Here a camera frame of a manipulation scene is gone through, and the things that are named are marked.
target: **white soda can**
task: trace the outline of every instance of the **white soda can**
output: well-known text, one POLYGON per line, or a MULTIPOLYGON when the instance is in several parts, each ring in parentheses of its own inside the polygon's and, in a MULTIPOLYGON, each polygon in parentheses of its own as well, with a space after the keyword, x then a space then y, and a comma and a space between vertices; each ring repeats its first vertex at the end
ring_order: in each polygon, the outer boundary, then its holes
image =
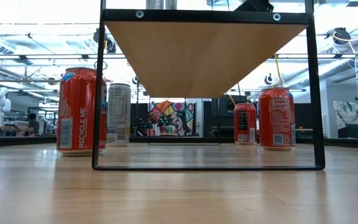
POLYGON ((113 83, 109 87, 107 146, 127 146, 131 126, 131 87, 113 83))

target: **screw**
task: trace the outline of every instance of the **screw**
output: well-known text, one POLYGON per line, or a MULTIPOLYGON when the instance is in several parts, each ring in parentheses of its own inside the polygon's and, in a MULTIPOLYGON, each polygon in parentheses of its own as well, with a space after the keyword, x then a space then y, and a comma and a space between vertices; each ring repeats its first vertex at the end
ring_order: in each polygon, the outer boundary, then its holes
POLYGON ((278 22, 278 21, 280 21, 280 19, 281 19, 281 15, 279 13, 273 14, 273 20, 274 21, 278 22))
POLYGON ((143 16, 144 16, 144 12, 139 10, 139 11, 136 12, 135 15, 136 15, 136 17, 138 17, 139 19, 141 19, 141 18, 143 18, 143 16))

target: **yellow cable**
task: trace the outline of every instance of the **yellow cable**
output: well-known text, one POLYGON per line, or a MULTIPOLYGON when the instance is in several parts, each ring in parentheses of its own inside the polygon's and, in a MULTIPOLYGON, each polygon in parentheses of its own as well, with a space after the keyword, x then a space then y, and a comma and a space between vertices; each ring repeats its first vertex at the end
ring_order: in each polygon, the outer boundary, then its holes
POLYGON ((281 85, 281 87, 283 87, 283 80, 281 79, 280 69, 278 69, 277 54, 274 54, 274 59, 276 60, 276 67, 277 67, 277 75, 278 75, 278 79, 280 80, 280 85, 281 85))
POLYGON ((233 97, 231 97, 231 95, 229 95, 229 97, 230 97, 231 101, 233 102, 234 106, 236 106, 236 103, 234 102, 233 97))

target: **wooden table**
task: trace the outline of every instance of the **wooden table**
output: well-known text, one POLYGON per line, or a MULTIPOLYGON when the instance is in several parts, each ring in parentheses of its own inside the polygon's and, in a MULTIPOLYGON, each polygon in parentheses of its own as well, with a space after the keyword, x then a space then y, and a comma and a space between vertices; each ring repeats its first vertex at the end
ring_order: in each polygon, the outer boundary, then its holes
MULTIPOLYGON (((114 151, 105 162, 313 161, 309 145, 271 153, 230 144, 114 151)), ((0 223, 358 223, 358 149, 327 147, 326 157, 319 172, 98 172, 90 157, 61 157, 54 144, 0 147, 0 223)))

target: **artwork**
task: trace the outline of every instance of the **artwork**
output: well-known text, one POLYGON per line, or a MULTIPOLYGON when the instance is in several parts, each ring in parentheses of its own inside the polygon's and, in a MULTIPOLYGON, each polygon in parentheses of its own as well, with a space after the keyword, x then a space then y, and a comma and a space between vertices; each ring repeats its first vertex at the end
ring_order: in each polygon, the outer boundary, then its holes
POLYGON ((177 136, 192 136, 195 133, 195 103, 174 103, 165 100, 160 103, 150 103, 149 118, 153 127, 150 135, 167 134, 177 136))
POLYGON ((358 138, 358 104, 334 101, 339 138, 358 138))

